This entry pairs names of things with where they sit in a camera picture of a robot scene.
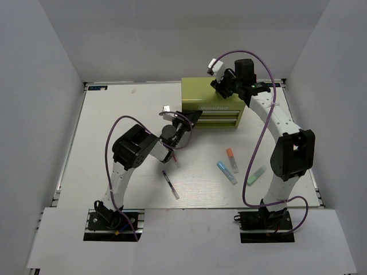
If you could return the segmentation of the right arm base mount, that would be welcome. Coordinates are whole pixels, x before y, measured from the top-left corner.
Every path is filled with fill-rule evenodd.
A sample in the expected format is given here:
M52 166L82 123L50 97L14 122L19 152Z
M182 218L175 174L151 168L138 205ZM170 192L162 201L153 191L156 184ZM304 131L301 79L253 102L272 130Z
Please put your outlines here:
M266 219L259 211L241 211L233 217L239 224L241 243L294 243L290 213Z

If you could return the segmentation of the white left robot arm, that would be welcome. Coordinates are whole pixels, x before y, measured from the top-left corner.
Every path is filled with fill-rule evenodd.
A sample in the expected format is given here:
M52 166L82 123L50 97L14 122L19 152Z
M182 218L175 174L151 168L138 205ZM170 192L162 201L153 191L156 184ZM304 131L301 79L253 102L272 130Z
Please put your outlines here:
M114 229L120 225L124 195L132 173L150 155L161 163L167 163L174 157L175 150L185 148L189 142L180 146L185 133L191 133L198 122L202 111L162 111L159 113L171 123L164 126L159 136L154 135L140 121L132 116L121 116L114 122L105 144L105 167L108 187L103 198L95 201L94 208L101 221L108 228ZM112 145L112 171L108 168L108 147L112 133L117 123L122 119L131 119L136 124L126 133L115 140Z

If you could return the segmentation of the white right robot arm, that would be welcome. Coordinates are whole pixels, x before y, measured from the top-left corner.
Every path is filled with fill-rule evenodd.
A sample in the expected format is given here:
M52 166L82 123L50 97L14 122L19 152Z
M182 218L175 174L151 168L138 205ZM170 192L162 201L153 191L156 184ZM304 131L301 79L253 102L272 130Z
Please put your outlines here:
M209 74L215 77L211 86L223 98L237 94L267 126L275 148L270 157L273 177L265 197L260 202L260 224L273 228L286 212L287 202L296 182L313 166L315 135L295 124L274 102L276 90L258 82L251 59L235 61L235 69L213 59Z

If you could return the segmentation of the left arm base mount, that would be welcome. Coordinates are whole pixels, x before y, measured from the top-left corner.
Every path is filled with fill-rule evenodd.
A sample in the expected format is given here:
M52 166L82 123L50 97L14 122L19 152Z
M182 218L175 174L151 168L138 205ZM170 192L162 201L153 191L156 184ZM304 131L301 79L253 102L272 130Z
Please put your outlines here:
M132 223L135 234L123 216L118 216L116 221L109 224L95 210L89 209L85 224L83 241L95 242L136 242L143 233L145 220L144 210L126 210L126 216Z

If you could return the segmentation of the green metal tool chest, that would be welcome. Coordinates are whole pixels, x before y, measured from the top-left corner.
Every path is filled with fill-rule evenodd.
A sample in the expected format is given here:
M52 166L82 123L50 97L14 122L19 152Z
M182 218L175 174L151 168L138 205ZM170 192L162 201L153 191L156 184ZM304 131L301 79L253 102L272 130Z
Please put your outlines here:
M182 111L201 111L199 128L237 128L245 103L237 95L224 99L210 86L211 77L181 79Z

